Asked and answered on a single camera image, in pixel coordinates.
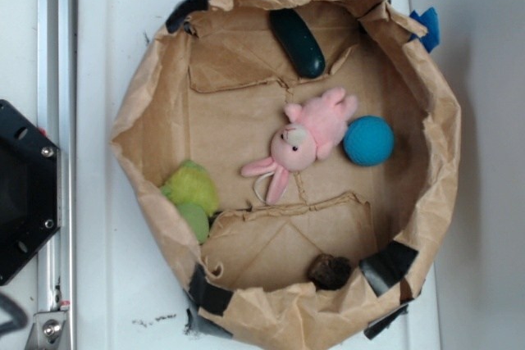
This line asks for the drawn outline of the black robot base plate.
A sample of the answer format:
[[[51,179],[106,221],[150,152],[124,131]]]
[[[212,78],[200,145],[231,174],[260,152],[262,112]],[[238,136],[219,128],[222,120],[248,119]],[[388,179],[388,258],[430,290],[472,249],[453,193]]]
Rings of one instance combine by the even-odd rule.
[[[1,285],[57,232],[59,148],[1,101]]]

